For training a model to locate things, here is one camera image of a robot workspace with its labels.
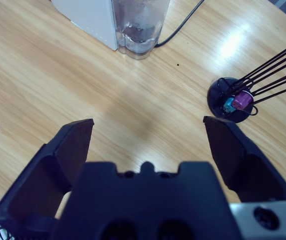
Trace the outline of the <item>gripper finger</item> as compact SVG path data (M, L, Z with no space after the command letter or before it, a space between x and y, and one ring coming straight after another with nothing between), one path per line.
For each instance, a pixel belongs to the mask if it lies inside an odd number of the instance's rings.
M0 226L17 240L47 240L64 195L87 159L94 121L68 123L37 151L0 201Z
M236 123L212 116L203 122L222 179L241 202L286 201L286 181Z

